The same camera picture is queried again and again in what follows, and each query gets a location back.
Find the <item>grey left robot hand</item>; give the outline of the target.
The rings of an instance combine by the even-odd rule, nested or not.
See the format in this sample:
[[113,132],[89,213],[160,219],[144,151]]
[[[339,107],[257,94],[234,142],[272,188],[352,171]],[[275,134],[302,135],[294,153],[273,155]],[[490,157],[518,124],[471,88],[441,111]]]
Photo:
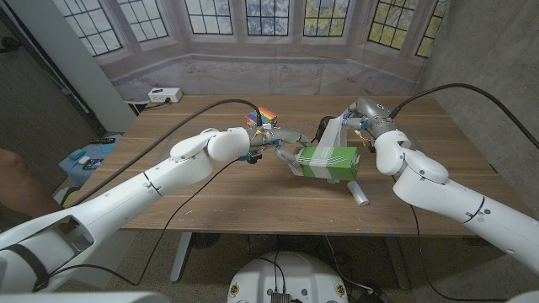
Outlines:
[[282,144],[300,143],[304,147],[312,145],[311,140],[307,136],[296,130],[285,127],[252,129],[247,130],[247,134],[250,140],[249,153],[251,156],[261,156],[263,149],[267,146],[273,146],[275,148],[275,155],[281,161],[295,169],[301,168],[300,163],[291,152],[282,146]]

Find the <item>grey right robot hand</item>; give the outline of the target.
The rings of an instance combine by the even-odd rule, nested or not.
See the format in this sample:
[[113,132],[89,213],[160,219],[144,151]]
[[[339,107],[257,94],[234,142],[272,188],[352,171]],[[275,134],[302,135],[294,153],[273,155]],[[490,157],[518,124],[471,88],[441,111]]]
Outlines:
[[342,113],[342,125],[353,130],[367,130],[377,138],[398,129],[389,114],[389,110],[377,101],[358,98]]

